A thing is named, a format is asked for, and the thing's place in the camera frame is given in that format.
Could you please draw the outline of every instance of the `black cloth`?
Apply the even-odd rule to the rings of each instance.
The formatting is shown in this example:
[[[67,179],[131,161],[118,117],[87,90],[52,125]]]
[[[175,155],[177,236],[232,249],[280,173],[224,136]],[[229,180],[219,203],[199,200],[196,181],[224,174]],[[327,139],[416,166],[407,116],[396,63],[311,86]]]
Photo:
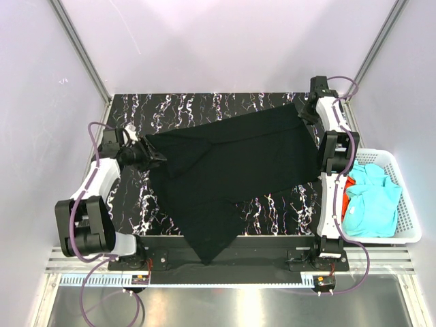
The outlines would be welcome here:
[[[236,203],[320,174],[293,104],[147,138],[167,158],[150,171],[158,204],[204,264],[244,230]]]

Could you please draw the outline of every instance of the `teal garment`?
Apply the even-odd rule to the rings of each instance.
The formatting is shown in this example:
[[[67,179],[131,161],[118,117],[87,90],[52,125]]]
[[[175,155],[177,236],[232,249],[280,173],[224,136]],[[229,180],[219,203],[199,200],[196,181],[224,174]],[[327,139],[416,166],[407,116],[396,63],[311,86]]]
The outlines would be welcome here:
[[[394,236],[396,208],[403,189],[374,163],[362,166],[356,160],[349,175],[356,184],[346,190],[349,204],[342,225],[344,232],[361,237]]]

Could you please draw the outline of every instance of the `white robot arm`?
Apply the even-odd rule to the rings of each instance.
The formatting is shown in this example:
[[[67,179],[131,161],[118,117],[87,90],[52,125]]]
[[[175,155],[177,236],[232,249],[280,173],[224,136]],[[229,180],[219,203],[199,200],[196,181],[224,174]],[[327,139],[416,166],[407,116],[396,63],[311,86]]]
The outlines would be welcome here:
[[[140,238],[115,232],[106,200],[125,166],[144,172],[166,158],[146,138],[138,137],[133,125],[105,129],[98,154],[78,191],[55,206],[62,252],[67,257],[75,255],[69,229],[73,218],[74,243],[81,255],[109,253],[131,265],[141,263],[145,261],[146,253]]]
[[[317,157],[322,181],[320,222],[314,246],[309,255],[303,256],[310,260],[310,267],[314,270],[323,270],[330,268],[333,263],[338,261],[340,263],[340,259],[345,258],[342,261],[346,261],[343,239],[339,234],[338,227],[341,228],[343,191],[347,181],[347,173],[353,167],[349,163],[354,160],[353,156],[355,155],[352,153],[352,143],[357,148],[359,134],[352,132],[348,127],[343,117],[341,102],[338,101],[338,94],[328,88],[325,76],[316,76],[311,79],[311,92],[300,117],[308,124],[315,124],[320,120],[325,130]],[[307,265],[303,263],[305,261],[297,259],[297,262],[301,264],[293,262],[291,268],[298,271],[304,270],[307,268]]]

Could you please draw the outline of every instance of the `stainless steel floor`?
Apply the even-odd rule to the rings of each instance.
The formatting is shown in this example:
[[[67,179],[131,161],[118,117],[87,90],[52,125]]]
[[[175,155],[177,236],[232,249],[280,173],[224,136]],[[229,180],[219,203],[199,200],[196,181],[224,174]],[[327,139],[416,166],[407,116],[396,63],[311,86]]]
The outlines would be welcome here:
[[[338,276],[338,289],[354,283]],[[85,290],[85,308],[114,292],[106,287]],[[140,293],[147,327],[264,327],[264,326],[411,326],[398,281],[371,275],[363,286],[342,296],[309,296],[309,290],[148,289]],[[80,316],[78,287],[60,287],[49,326],[87,326]],[[130,323],[135,301],[126,294],[109,298],[89,313],[96,326],[123,327]]]

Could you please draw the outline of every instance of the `white wall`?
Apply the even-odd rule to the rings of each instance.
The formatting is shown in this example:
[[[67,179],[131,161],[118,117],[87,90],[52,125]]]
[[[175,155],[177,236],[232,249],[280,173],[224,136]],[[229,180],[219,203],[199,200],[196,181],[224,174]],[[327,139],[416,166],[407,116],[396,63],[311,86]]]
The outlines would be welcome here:
[[[314,75],[355,76],[394,2],[63,0],[110,93],[304,91]]]
[[[47,0],[0,1],[0,320],[27,326],[104,104]]]
[[[366,147],[394,153],[422,227],[412,262],[436,322],[436,2],[410,1],[353,108]]]

